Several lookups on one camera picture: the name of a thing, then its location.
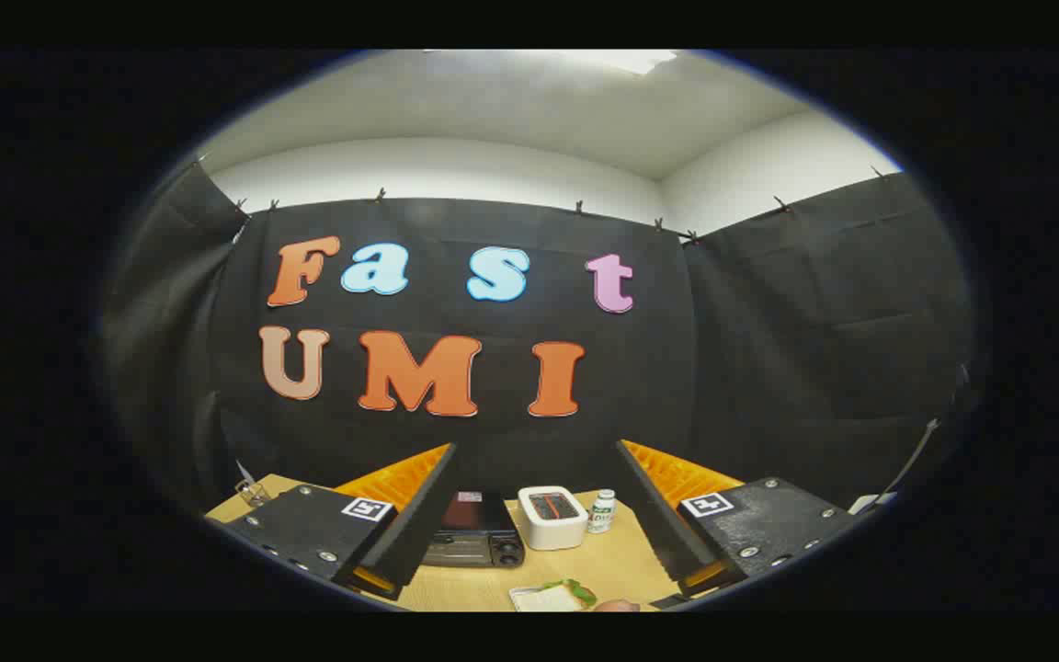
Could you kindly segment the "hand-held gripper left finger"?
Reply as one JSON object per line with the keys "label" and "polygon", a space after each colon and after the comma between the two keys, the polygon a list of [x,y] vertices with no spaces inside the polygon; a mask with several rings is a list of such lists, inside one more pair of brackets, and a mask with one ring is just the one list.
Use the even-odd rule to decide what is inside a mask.
{"label": "hand-held gripper left finger", "polygon": [[449,443],[340,487],[268,475],[207,523],[292,573],[398,600],[457,494],[457,469]]}

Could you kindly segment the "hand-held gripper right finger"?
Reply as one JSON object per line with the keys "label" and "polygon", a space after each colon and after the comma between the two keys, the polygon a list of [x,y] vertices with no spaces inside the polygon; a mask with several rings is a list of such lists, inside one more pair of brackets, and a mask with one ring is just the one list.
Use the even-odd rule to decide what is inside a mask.
{"label": "hand-held gripper right finger", "polygon": [[615,494],[685,598],[772,573],[857,522],[780,477],[744,483],[626,439],[615,457]]}

